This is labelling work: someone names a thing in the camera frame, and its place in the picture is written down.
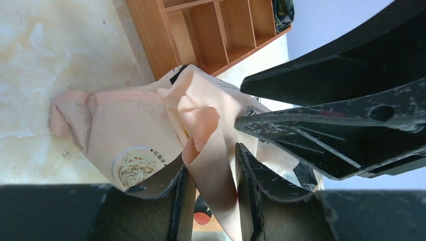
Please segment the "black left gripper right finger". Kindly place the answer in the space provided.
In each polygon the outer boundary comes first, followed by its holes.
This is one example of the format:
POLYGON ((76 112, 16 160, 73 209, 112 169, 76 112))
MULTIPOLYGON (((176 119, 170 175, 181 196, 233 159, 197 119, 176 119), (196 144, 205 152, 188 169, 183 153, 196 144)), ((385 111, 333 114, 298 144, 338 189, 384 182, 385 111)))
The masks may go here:
POLYGON ((425 240, 425 191, 309 192, 237 143, 243 240, 425 240))

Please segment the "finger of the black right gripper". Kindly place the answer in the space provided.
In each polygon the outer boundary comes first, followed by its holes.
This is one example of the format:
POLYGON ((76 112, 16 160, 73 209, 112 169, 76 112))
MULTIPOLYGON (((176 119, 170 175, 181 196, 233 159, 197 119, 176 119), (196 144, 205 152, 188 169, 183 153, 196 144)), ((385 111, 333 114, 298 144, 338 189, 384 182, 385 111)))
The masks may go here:
POLYGON ((334 180, 425 166, 425 79, 338 102, 237 119, 236 129, 334 180))
POLYGON ((246 77, 241 91, 313 106, 420 79, 425 79, 425 1, 393 1, 336 40, 246 77))

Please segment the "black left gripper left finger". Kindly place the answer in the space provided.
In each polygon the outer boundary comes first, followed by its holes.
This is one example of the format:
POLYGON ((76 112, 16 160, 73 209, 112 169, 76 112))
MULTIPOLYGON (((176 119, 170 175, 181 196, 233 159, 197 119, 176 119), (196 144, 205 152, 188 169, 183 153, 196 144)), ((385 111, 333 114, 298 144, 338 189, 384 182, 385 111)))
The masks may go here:
POLYGON ((182 158, 110 184, 1 186, 1 240, 191 240, 195 184, 182 158))

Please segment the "pink cat litter bag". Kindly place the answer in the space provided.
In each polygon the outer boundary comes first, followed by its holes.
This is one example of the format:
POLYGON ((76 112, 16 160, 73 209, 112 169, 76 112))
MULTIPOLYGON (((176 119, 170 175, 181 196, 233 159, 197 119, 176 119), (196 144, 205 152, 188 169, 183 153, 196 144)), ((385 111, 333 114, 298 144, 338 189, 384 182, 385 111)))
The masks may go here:
POLYGON ((73 140, 119 190, 159 179, 178 162, 231 240, 241 240, 235 144, 309 191, 321 174, 276 145, 235 129, 239 117, 268 108, 198 67, 181 65, 157 82, 97 93, 69 90, 52 103, 50 131, 73 140))

